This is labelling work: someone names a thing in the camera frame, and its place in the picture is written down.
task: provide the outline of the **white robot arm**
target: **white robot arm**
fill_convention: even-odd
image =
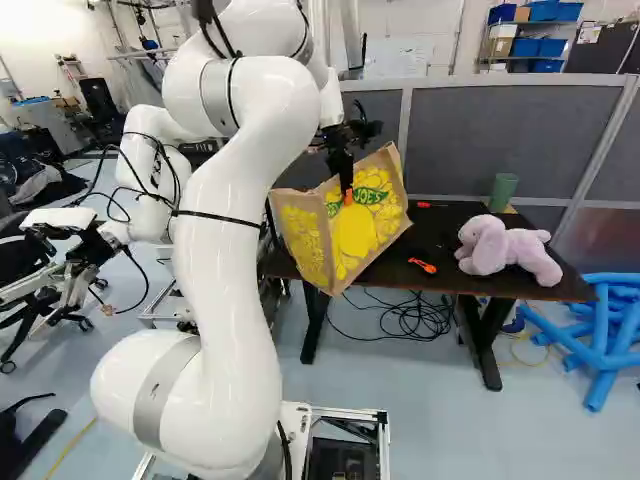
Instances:
[[[210,0],[194,0],[193,4],[196,15],[201,19],[207,16]],[[320,90],[318,126],[326,128],[342,123],[344,111],[338,76],[324,62],[322,50],[315,48],[307,18],[298,3],[293,0],[234,0],[220,14],[219,20],[224,24],[224,32],[233,49],[243,55],[283,55],[305,65]],[[173,200],[174,174],[166,163],[161,162],[157,142],[153,139],[177,146],[184,141],[231,136],[238,129],[233,109],[227,111],[230,92],[220,90],[207,103],[203,102],[204,83],[223,82],[227,75],[213,48],[222,56],[232,55],[225,50],[220,31],[205,20],[201,20],[201,24],[202,31],[185,42],[167,68],[162,91],[167,109],[137,105],[127,115],[120,145],[122,153],[116,169],[116,179],[122,186],[140,190],[139,179],[142,179],[147,190]],[[178,183],[184,187],[190,175],[188,161],[176,149],[165,151],[178,173]],[[122,244],[138,240],[158,241],[167,228],[170,212],[167,202],[141,196],[129,223],[107,222],[101,231],[109,232]]]
[[[331,70],[313,53],[308,68],[266,56],[311,48],[292,1],[235,0],[220,20],[234,48],[260,56],[215,58],[196,34],[165,73],[169,117],[157,114],[169,136],[184,127],[194,137],[231,137],[191,176],[173,212],[176,279],[200,336],[151,330],[125,338],[96,368],[91,396],[101,418],[158,455],[205,480],[241,480],[263,459],[281,405],[277,355],[256,288],[255,227],[271,185],[309,145],[323,116],[326,124],[342,121],[342,105],[339,90],[331,102],[321,100],[318,87],[327,88]],[[147,134],[156,126],[140,128]],[[123,151],[136,168],[142,155],[148,168],[154,145],[140,137]]]

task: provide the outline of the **desk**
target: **desk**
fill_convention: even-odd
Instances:
[[[430,208],[409,204],[409,218],[414,222],[396,242],[383,252],[355,280],[355,285],[431,290],[458,294],[462,315],[460,333],[469,347],[475,365],[482,372],[485,386],[502,390],[502,380],[491,348],[516,299],[589,302],[596,300],[593,289],[576,270],[553,250],[550,255],[560,264],[564,275],[553,288],[539,286],[533,275],[517,266],[488,277],[474,277],[459,270],[453,252],[460,246],[460,227],[474,215],[489,213],[480,202],[431,202]],[[534,228],[519,214],[498,214],[507,228]],[[415,265],[407,263],[410,256],[422,251],[428,263],[436,265],[438,273],[429,276]],[[265,274],[283,279],[302,279],[295,261],[282,245],[265,259]],[[331,297],[303,281],[309,327],[304,339],[300,361],[313,363],[318,338]],[[475,295],[490,296],[482,318],[478,314]]]

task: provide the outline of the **cubicle partition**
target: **cubicle partition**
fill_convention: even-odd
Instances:
[[[398,144],[412,198],[485,200],[496,173],[520,177],[515,208],[554,232],[584,271],[640,268],[640,81],[636,76],[473,75],[342,82],[384,129],[364,156]],[[328,178],[303,155],[276,186]]]

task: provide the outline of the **paper on wall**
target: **paper on wall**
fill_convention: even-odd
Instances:
[[[602,27],[600,25],[583,26],[578,34],[578,45],[583,45],[585,43],[598,43],[601,31]]]
[[[433,49],[426,35],[368,38],[364,78],[424,77]]]

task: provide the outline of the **yellow printed bag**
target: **yellow printed bag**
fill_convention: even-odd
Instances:
[[[388,143],[354,165],[353,203],[337,175],[307,192],[271,190],[269,200],[302,277],[329,295],[342,293],[411,226],[400,154]]]

